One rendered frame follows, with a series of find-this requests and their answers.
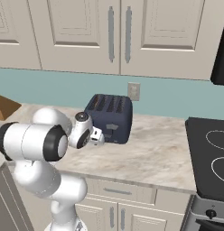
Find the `dark blue toaster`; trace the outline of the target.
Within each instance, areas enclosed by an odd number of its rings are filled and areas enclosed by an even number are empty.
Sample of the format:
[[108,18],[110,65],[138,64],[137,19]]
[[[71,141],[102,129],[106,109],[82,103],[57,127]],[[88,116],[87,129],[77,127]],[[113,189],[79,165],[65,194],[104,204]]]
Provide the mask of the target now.
[[[106,143],[127,143],[133,121],[133,104],[129,97],[95,94],[85,111],[91,116],[93,125],[102,130]],[[106,125],[118,125],[110,130]]]

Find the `black extractor hood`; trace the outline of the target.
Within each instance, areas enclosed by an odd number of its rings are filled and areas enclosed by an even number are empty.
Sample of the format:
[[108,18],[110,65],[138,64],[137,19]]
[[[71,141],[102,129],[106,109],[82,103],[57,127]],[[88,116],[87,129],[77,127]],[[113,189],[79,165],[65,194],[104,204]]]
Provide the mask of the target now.
[[224,30],[219,43],[217,57],[210,77],[214,85],[224,86]]

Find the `black stove knob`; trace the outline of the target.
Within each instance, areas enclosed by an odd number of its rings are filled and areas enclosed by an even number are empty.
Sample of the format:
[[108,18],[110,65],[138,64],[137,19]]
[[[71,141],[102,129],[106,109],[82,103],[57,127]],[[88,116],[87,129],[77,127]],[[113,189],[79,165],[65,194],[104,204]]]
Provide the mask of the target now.
[[206,211],[206,216],[209,218],[209,219],[213,219],[215,216],[217,216],[217,213],[215,210],[213,209],[208,209]]

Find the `black stove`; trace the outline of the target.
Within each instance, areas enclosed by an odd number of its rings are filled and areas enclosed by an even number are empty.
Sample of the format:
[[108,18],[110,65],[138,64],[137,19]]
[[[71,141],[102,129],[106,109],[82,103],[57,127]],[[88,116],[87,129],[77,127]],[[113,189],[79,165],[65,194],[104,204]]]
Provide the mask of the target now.
[[[196,194],[183,231],[224,231],[224,120],[189,117],[185,122]],[[206,211],[217,216],[209,219]]]

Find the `plain beige drawer front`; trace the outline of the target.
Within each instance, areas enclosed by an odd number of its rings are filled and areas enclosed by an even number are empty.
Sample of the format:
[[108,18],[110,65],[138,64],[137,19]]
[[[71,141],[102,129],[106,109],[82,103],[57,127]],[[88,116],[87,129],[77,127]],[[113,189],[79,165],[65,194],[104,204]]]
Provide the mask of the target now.
[[184,214],[191,195],[159,189],[155,197],[155,207],[162,211]]

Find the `grey cabinet panel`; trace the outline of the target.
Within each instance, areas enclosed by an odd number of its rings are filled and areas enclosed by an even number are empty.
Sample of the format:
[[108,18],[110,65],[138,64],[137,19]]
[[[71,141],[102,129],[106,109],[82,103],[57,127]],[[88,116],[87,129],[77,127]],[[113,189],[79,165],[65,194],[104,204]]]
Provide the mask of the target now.
[[34,231],[5,162],[0,166],[0,231]]

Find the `beige wall socket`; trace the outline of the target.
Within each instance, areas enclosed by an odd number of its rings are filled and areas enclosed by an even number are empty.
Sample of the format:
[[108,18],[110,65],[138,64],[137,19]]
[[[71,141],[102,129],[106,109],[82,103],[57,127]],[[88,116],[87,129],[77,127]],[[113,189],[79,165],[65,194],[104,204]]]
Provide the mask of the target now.
[[138,101],[140,98],[140,87],[139,83],[129,82],[127,86],[127,95],[132,101]]

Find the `beige base cupboard door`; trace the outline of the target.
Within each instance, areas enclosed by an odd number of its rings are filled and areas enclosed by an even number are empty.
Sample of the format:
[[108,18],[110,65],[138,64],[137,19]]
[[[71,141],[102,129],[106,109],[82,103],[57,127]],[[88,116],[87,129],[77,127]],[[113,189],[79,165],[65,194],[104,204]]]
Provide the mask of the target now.
[[[109,209],[114,207],[115,225],[110,227]],[[84,198],[76,205],[79,218],[88,231],[117,231],[117,203],[107,199]]]
[[120,230],[121,209],[126,210],[125,231],[181,231],[184,214],[118,204]]

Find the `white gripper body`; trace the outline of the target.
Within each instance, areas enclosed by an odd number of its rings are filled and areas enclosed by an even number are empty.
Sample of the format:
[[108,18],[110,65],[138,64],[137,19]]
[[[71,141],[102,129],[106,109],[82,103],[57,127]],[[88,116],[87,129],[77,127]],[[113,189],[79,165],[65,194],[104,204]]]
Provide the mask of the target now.
[[103,134],[101,134],[100,136],[91,135],[89,142],[93,145],[101,146],[105,142],[104,135]]

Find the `beige wall cupboard door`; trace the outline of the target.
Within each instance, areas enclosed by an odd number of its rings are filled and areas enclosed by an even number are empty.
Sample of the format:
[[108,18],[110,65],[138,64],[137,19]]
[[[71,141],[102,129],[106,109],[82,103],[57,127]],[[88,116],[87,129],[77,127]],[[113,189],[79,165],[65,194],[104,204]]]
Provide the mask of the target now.
[[[44,70],[117,74],[120,0],[29,0]],[[113,63],[108,57],[108,9],[114,10]]]
[[0,68],[42,68],[28,0],[0,0]]
[[[126,63],[126,9],[131,59]],[[121,73],[210,78],[224,28],[224,0],[121,0]]]

